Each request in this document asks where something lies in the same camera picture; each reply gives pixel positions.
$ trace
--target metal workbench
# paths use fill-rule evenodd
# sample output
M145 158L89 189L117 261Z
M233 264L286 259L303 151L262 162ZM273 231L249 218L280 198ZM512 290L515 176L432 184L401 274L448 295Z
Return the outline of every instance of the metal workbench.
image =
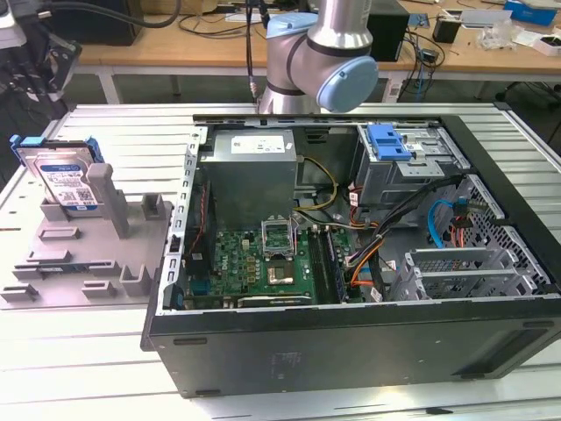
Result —
M49 125L51 139L94 135L127 200L173 200L193 114L251 113L250 105L81 106ZM459 115L561 241L559 158L512 112L490 104L372 104L388 116ZM43 188L23 168L0 195L0 285L27 250L42 213ZM435 383L186 401L158 354L140 351L146 311L138 306L0 312L2 419L560 419L561 343L498 381Z

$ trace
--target table leg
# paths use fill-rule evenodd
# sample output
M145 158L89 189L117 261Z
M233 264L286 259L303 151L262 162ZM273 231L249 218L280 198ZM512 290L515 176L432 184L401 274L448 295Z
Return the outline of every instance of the table leg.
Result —
M115 80L113 79L113 72L108 69L101 70L97 76L99 77L99 82L102 84L103 93L105 94L105 100L109 104L122 103L123 99Z
M475 94L473 94L473 97L475 99L481 99L481 97L483 96L483 91L487 87L487 84L488 84L488 82L486 82L486 81L479 82L479 85L477 86L477 88L475 90Z
M384 96L382 97L382 103L397 103L403 81L405 81L405 75L402 72L389 73L386 82L386 89L384 89Z
M171 75L169 76L169 80L172 83L172 94L174 94L174 96L181 96L181 85L179 83L179 76Z

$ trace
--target ram slot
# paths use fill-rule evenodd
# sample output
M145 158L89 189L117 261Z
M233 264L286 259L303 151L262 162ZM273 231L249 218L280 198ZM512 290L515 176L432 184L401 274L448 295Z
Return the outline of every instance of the ram slot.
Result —
M317 232L308 229L308 250L309 265L314 275L314 286L316 290L317 302L320 304L329 303L327 275L322 261L322 248Z
M327 267L329 268L331 281L334 282L335 291L337 292L338 303L344 301L346 295L344 290L343 273L341 272L341 267L337 261L337 255L335 253L335 246L333 244L333 237L331 232L326 231L322 234L323 248L327 248L327 252L324 252L325 261L327 261Z
M339 299L338 287L337 287L337 257L334 254L331 242L331 236L329 232L320 232L318 236L320 247L322 250L322 263L323 271L325 273L325 286L327 289L327 300L328 303L341 303Z

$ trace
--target blue cable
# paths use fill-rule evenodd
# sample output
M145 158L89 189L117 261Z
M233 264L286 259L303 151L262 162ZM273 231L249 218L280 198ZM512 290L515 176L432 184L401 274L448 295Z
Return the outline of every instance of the blue cable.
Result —
M435 242L438 248L444 248L444 244L438 235L437 228L435 227L435 210L437 209L439 204L444 204L451 208L453 206L452 202L448 202L447 200L437 200L434 204L430 207L429 216L427 225L429 226L429 233L432 237L432 240Z
M415 95L415 102L418 103L421 99L421 88L423 87L423 64L421 63L421 69L419 70L419 87Z

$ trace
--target green circuit board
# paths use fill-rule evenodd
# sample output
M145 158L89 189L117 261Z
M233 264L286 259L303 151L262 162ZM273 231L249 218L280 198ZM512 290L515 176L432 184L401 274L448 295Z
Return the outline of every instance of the green circuit board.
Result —
M333 241L342 263L351 251L346 232L334 231ZM287 244L286 232L269 234L266 242L267 246L284 246ZM305 231L298 235L295 251L294 259L288 263L293 281L271 284L271 276L278 273L271 272L278 270L272 268L277 260L267 260L263 254L261 231L219 232L209 293L213 296L289 294L309 296L313 303L317 303Z

